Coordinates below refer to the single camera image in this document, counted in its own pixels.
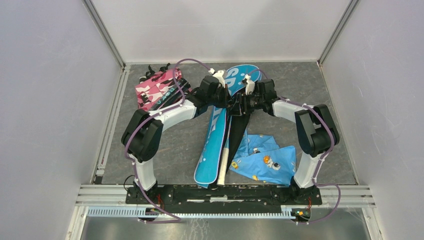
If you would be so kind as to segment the blue sport racket bag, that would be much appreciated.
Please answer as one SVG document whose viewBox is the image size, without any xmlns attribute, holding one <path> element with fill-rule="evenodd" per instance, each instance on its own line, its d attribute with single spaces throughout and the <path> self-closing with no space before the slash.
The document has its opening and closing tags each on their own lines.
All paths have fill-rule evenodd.
<svg viewBox="0 0 424 240">
<path fill-rule="evenodd" d="M 262 74 L 258 69 L 253 64 L 240 64 L 229 68 L 225 83 L 230 96 L 234 97 L 239 91 L 244 91 L 246 86 L 242 80 L 245 75 L 249 75 L 253 82 L 259 81 Z M 205 143 L 193 176 L 195 183 L 202 188 L 208 188 L 218 179 L 220 160 L 224 149 L 228 146 L 227 138 L 231 119 L 225 108 L 212 108 Z"/>
</svg>

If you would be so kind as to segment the blue badminton racket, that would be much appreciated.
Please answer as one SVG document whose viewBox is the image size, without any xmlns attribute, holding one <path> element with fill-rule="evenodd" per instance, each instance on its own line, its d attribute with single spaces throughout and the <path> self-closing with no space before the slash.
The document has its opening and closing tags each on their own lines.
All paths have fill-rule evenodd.
<svg viewBox="0 0 424 240">
<path fill-rule="evenodd" d="M 228 158 L 229 158 L 229 138 L 230 138 L 230 129 L 231 129 L 231 121 L 232 117 L 230 116 L 227 120 L 227 132 L 226 132 L 226 138 L 224 143 L 224 148 L 221 152 L 221 160 L 220 160 L 220 167 L 218 172 L 218 178 L 217 178 L 217 185 L 218 186 L 224 186 L 225 185 L 225 177 L 227 172 L 227 164 L 228 164 Z"/>
</svg>

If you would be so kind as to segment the black shuttlecock tube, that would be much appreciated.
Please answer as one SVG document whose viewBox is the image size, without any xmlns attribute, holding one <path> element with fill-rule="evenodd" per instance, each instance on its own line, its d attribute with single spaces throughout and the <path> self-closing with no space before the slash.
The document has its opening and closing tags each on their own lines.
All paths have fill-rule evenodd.
<svg viewBox="0 0 424 240">
<path fill-rule="evenodd" d="M 180 78 L 177 80 L 177 86 L 172 85 L 168 91 L 152 105 L 150 110 L 155 111 L 174 104 L 182 98 L 183 94 L 189 92 L 190 88 L 190 83 L 186 79 Z"/>
</svg>

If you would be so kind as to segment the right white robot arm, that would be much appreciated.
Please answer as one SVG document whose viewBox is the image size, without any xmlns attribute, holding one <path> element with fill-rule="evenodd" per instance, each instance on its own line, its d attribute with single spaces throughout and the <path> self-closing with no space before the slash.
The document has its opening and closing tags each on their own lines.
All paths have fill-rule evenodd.
<svg viewBox="0 0 424 240">
<path fill-rule="evenodd" d="M 241 81 L 243 92 L 236 94 L 240 113 L 263 110 L 265 113 L 295 123 L 298 144 L 302 150 L 298 169 L 289 189 L 289 199 L 302 204 L 309 198 L 308 188 L 316 184 L 322 164 L 330 154 L 340 135 L 325 104 L 308 105 L 277 95 L 272 79 L 254 82 Z"/>
</svg>

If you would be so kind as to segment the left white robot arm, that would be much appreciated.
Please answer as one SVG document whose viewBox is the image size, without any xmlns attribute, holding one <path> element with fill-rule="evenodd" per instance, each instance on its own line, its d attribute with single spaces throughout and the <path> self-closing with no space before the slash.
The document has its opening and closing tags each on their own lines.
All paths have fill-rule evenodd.
<svg viewBox="0 0 424 240">
<path fill-rule="evenodd" d="M 205 76 L 200 86 L 180 102 L 157 111 L 138 109 L 134 112 L 121 141 L 125 147 L 125 158 L 132 162 L 140 200 L 151 204 L 157 198 L 157 190 L 153 187 L 157 180 L 152 159 L 159 149 L 162 133 L 202 115 L 210 106 L 221 109 L 228 107 L 230 98 L 223 71 L 218 71 Z"/>
</svg>

